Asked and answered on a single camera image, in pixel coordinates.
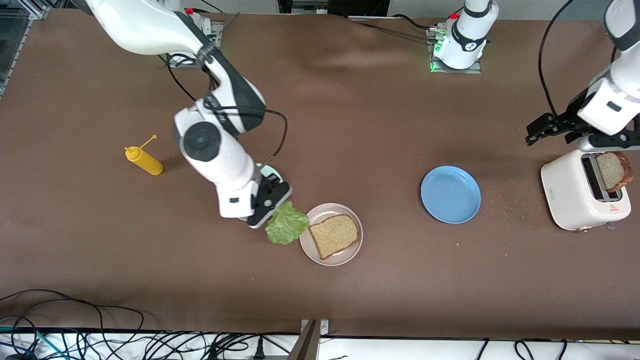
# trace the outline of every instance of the lettuce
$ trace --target lettuce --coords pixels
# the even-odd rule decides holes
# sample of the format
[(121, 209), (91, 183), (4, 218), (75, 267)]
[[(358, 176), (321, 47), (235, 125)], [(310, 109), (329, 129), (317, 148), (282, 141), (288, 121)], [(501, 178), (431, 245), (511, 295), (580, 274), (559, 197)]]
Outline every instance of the lettuce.
[(309, 227), (309, 218), (285, 201), (273, 212), (267, 222), (267, 238), (274, 244), (288, 244), (300, 237)]

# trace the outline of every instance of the brown table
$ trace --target brown table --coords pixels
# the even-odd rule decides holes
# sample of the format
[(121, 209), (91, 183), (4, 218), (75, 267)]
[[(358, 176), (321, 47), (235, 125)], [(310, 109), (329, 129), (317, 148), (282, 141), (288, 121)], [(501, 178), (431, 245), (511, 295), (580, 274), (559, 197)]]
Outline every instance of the brown table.
[[(420, 35), (403, 20), (372, 23)], [(339, 202), (363, 223), (357, 257), (328, 268), (297, 243), (273, 245), (264, 230), (220, 218), (213, 184), (171, 136), (173, 114), (191, 101), (161, 62), (120, 49), (92, 17), (53, 10), (34, 23), (0, 101), (1, 293), (45, 287), (137, 307), (153, 314), (148, 329), (298, 331), (302, 318), (329, 318), (343, 335), (637, 338), (638, 212), (615, 233), (560, 230), (539, 171), (575, 146), (524, 142), (547, 111), (536, 70), (546, 24), (498, 21), (472, 76), (432, 74), (423, 43), (339, 17), (231, 23), (227, 58), (289, 117), (272, 164), (294, 205)], [(558, 22), (544, 62), (558, 108), (610, 53), (599, 23)], [(204, 92), (204, 74), (176, 74)], [(260, 161), (281, 131), (268, 116), (241, 142)], [(123, 150), (154, 133), (158, 177)], [(482, 189), (468, 223), (442, 224), (422, 207), (424, 174), (445, 164)], [(640, 200), (640, 181), (628, 190)], [(21, 297), (2, 314), (45, 298)], [(43, 307), (33, 318), (97, 326), (90, 309), (77, 311)]]

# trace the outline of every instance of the yellow bottle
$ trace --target yellow bottle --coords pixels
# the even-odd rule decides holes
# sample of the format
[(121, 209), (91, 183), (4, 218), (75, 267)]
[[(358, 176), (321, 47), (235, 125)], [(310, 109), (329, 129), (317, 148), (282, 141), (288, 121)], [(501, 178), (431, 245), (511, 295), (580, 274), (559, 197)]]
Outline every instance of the yellow bottle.
[(162, 166), (160, 161), (157, 161), (153, 156), (149, 155), (146, 151), (142, 149), (146, 144), (148, 144), (153, 139), (157, 139), (157, 136), (156, 135), (151, 136), (151, 139), (147, 140), (147, 142), (142, 144), (141, 147), (137, 147), (137, 146), (125, 147), (124, 148), (125, 155), (127, 156), (127, 159), (129, 161), (145, 169), (145, 171), (147, 171), (149, 174), (160, 175), (162, 170), (164, 170), (164, 167)]

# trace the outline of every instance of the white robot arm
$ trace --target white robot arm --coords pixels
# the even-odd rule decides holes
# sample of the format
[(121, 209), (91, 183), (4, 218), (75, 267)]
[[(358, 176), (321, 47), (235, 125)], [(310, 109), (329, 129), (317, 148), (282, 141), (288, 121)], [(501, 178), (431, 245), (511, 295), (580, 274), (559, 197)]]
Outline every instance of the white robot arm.
[(449, 17), (444, 23), (445, 36), (434, 56), (448, 67), (469, 68), (482, 56), (486, 36), (498, 12), (499, 7), (494, 0), (466, 0), (460, 16)]
[(144, 55), (193, 53), (197, 65), (218, 80), (218, 88), (176, 114), (174, 136), (189, 164), (216, 185), (220, 215), (248, 217), (250, 227), (260, 227), (291, 194), (289, 184), (262, 176), (236, 140), (262, 123), (262, 94), (185, 13), (149, 0), (87, 0), (87, 5), (123, 49)]
[[(574, 98), (564, 113), (546, 113), (527, 126), (527, 144), (563, 133), (567, 143), (580, 139), (584, 152), (640, 149), (640, 14), (639, 0), (613, 0), (604, 26), (620, 57)], [(633, 129), (626, 129), (631, 120)]]

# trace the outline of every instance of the bread slice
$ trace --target bread slice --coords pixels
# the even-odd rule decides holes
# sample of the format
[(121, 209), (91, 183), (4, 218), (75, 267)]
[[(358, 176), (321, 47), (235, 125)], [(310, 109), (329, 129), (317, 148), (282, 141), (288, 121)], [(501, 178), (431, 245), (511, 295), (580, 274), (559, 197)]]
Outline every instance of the bread slice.
[(596, 156), (600, 175), (608, 192), (617, 192), (634, 179), (629, 159), (620, 151), (605, 152)]
[(320, 258), (326, 260), (358, 241), (360, 232), (349, 215), (336, 215), (309, 227)]

